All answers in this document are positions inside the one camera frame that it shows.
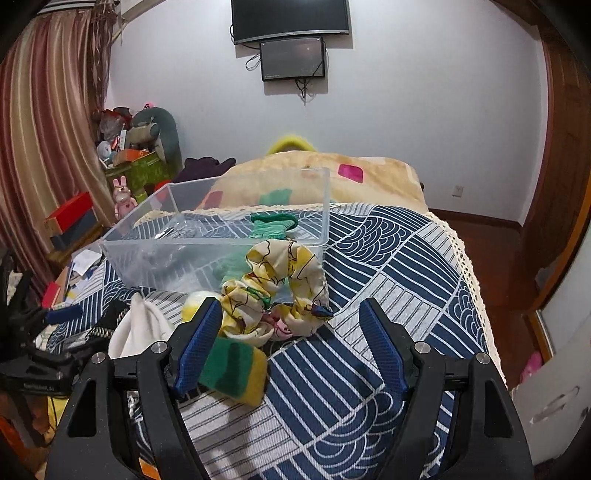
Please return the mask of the yellow floral fabric scrunchie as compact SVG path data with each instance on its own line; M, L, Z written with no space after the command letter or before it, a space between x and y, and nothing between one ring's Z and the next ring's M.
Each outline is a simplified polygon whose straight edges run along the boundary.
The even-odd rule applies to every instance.
M245 262L249 270L221 286L221 336L262 347L310 337L334 316L322 261L304 245L263 240Z

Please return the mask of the green cardboard box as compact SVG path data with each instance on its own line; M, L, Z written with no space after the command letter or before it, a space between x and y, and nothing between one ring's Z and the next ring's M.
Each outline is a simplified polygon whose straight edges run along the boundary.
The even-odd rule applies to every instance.
M158 184L170 180L168 164L161 160L156 152L108 168L104 175L110 191L114 189L113 180L124 176L133 197L142 196L145 192L151 195Z

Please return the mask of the yellow foam arch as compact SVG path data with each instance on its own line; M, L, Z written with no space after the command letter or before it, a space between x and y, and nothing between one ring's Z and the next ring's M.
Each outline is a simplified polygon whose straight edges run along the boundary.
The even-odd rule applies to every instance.
M311 145L310 142L308 142L308 140L304 139L304 137L294 134L288 134L276 140L276 142L273 143L273 145L270 147L269 151L266 152L266 154L273 155L288 151L315 152L317 150L313 145Z

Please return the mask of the white drawstring pouch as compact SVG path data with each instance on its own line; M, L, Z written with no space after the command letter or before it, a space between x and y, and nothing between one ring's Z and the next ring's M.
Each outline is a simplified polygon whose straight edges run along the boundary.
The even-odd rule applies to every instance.
M129 310L109 341L108 356L118 359L139 355L154 342L166 342L173 330L173 325L152 302L134 293Z

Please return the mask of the wall power outlet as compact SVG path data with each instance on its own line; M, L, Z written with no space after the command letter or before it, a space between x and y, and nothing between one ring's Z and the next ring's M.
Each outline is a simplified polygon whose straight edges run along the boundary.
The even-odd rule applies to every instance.
M464 187L460 185L456 185L453 189L452 196L456 198L461 198L463 196Z

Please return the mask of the clear plastic storage bin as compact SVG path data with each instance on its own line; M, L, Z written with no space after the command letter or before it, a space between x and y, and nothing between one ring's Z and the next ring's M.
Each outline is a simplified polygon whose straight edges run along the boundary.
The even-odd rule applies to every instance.
M192 293L216 291L232 258L259 243L257 214L288 214L287 239L324 253L329 239L331 175L325 168L228 172L167 183L98 242L127 287Z

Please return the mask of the white wardrobe door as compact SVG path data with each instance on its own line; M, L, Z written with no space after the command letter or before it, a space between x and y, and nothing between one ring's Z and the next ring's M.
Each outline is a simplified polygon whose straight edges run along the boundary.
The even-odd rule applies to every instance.
M525 315L541 362L565 347L590 317L590 228L550 297Z

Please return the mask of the beige plush blanket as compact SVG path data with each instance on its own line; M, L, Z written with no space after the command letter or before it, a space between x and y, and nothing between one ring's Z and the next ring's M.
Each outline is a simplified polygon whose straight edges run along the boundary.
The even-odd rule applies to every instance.
M288 151L232 167L214 180L205 208L369 203L429 211L417 172L386 157Z

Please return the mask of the red shoe box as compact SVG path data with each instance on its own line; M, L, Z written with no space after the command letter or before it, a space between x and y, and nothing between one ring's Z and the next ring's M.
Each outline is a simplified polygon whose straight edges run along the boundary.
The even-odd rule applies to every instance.
M45 233L61 235L93 208L91 195L82 192L54 210L43 222Z

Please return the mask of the striped brown curtain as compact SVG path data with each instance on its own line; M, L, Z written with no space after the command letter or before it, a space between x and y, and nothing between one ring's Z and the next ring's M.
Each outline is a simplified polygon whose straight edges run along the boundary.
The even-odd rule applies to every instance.
M54 210L87 192L99 221L114 218L93 117L104 107L116 20L110 1L37 16L1 63L1 243L37 292L54 278L44 229Z

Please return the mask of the brown wooden door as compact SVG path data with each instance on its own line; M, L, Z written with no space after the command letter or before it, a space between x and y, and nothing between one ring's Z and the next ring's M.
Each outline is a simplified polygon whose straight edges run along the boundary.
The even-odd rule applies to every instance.
M542 165L526 218L523 251L545 297L566 274L590 211L590 79L554 29L540 30L548 80Z

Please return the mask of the black wall television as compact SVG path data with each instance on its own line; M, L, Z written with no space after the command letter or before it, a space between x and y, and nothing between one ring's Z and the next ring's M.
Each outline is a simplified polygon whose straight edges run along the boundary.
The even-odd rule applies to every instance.
M344 0L233 0L235 44L297 35L348 35L349 6Z

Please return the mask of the small wall monitor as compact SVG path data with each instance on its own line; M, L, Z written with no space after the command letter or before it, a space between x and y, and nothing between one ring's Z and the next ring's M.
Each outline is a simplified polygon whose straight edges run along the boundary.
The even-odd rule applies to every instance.
M325 41L297 37L259 44L263 82L325 77Z

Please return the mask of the green yellow sponge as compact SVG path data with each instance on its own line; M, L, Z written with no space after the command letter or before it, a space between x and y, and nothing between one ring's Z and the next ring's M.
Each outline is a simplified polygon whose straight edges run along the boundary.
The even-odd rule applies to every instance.
M198 383L235 402L259 407L266 388L267 357L252 345L217 337Z

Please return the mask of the blue white patterned tablecloth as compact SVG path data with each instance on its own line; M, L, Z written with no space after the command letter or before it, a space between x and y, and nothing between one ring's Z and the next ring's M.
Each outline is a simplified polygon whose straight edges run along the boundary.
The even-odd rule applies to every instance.
M496 350L458 234L431 214L356 203L297 211L295 235L321 240L332 320L308 338L266 344L259 407L207 390L181 407L213 479L368 479L403 418L363 337L373 297L413 339L456 358Z

